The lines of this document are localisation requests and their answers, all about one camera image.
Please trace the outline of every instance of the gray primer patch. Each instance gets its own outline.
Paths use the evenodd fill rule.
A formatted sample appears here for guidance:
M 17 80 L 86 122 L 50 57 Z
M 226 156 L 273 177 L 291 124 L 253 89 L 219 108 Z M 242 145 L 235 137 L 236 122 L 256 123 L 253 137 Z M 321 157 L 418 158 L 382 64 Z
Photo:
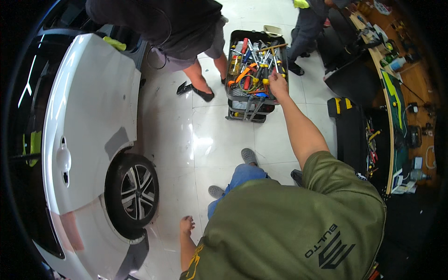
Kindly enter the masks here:
M 129 142 L 129 137 L 126 129 L 122 126 L 117 132 L 112 135 L 109 141 L 107 141 L 106 145 L 104 145 L 104 150 L 109 156 L 109 160 L 112 160 L 115 152 L 127 142 Z

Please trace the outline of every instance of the hand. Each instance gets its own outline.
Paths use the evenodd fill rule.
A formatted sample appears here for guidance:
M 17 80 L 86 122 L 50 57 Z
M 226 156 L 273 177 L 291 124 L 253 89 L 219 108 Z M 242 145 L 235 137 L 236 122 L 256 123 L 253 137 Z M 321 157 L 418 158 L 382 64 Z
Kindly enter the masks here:
M 191 231 L 194 229 L 194 225 L 195 223 L 193 222 L 192 216 L 183 217 L 180 222 L 181 233 L 190 236 Z
M 272 73 L 272 75 L 269 76 L 269 85 L 271 87 L 272 94 L 280 103 L 282 100 L 289 97 L 288 83 L 285 78 L 281 76 L 281 74 Z

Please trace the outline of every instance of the green mat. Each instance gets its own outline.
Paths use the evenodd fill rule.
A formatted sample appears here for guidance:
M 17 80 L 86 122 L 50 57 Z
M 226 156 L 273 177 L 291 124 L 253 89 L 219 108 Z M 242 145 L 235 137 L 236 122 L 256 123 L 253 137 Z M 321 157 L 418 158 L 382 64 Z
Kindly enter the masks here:
M 406 117 L 405 110 L 406 104 L 400 86 L 397 83 L 398 80 L 382 69 L 381 74 L 383 75 L 384 86 L 388 92 L 388 101 L 391 107 L 393 128 L 394 130 L 397 129 L 401 131 L 403 135 L 407 135 L 408 119 Z M 401 169 L 403 164 L 408 161 L 408 157 L 409 151 L 407 147 L 403 147 L 399 150 L 394 147 L 394 165 L 392 168 L 393 174 Z

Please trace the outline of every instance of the tool rack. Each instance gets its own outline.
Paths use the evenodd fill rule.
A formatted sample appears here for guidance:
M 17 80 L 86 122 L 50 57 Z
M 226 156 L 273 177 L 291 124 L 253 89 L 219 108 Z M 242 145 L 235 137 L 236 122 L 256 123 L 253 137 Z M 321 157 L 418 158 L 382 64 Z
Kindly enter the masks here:
M 238 55 L 232 49 L 232 45 L 235 45 L 237 52 L 241 52 L 243 46 L 244 38 L 248 38 L 252 45 L 254 51 L 262 49 L 261 43 L 259 40 L 263 41 L 265 44 L 267 42 L 272 42 L 274 40 L 278 40 L 279 44 L 284 44 L 283 37 L 270 37 L 265 32 L 255 32 L 255 31 L 245 31 L 245 30 L 235 30 L 230 35 L 230 49 L 228 55 L 228 70 L 231 65 L 233 55 Z M 284 72 L 286 74 L 286 82 L 288 81 L 288 63 L 287 63 L 287 55 L 286 48 L 280 47 L 277 50 L 277 55 L 281 58 L 283 62 Z M 272 59 L 272 54 L 269 52 L 268 61 Z M 272 95 L 270 88 L 268 88 L 268 97 L 259 97 L 254 94 L 248 94 L 241 90 L 239 86 L 228 86 L 228 82 L 234 80 L 235 76 L 230 74 L 227 75 L 226 78 L 226 93 L 228 98 L 228 115 L 226 119 L 228 120 L 240 120 L 240 121 L 251 121 L 255 123 L 263 123 L 266 120 L 266 116 L 274 111 L 275 105 L 278 105 L 277 99 Z M 232 101 L 245 101 L 247 102 L 246 109 L 236 109 L 232 107 Z M 251 110 L 252 104 L 255 104 L 255 109 Z

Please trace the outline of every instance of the tool cart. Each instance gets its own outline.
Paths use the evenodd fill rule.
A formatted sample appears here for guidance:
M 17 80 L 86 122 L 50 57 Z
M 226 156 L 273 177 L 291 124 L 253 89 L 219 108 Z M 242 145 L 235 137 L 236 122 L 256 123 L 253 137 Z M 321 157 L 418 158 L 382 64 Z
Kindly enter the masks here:
M 265 32 L 232 32 L 225 83 L 228 98 L 226 119 L 265 122 L 266 116 L 278 105 L 270 91 L 268 75 L 277 71 L 288 81 L 285 45 L 282 37 L 273 38 Z

